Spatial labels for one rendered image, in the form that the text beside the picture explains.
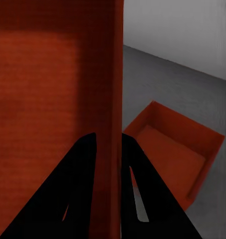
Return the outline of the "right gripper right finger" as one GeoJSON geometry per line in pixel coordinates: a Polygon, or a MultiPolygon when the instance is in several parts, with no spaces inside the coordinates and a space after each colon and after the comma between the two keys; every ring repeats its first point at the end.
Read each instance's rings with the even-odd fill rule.
{"type": "Polygon", "coordinates": [[[138,142],[122,134],[122,239],[203,239],[138,142]],[[130,166],[149,222],[137,217],[130,166]]]}

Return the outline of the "storage box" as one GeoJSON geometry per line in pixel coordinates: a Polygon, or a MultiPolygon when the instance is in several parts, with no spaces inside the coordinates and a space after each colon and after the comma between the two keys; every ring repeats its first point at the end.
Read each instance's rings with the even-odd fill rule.
{"type": "MultiPolygon", "coordinates": [[[[195,201],[225,139],[155,101],[122,133],[138,142],[184,212],[195,201]]],[[[130,172],[139,191],[131,166],[130,172]]]]}
{"type": "Polygon", "coordinates": [[[120,239],[124,0],[0,0],[0,236],[96,133],[88,239],[120,239]]]}

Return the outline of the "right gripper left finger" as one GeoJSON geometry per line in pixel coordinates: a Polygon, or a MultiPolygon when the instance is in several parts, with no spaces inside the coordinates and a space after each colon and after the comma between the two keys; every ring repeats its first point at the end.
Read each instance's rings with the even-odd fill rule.
{"type": "Polygon", "coordinates": [[[96,133],[81,137],[0,239],[88,239],[96,133]]]}

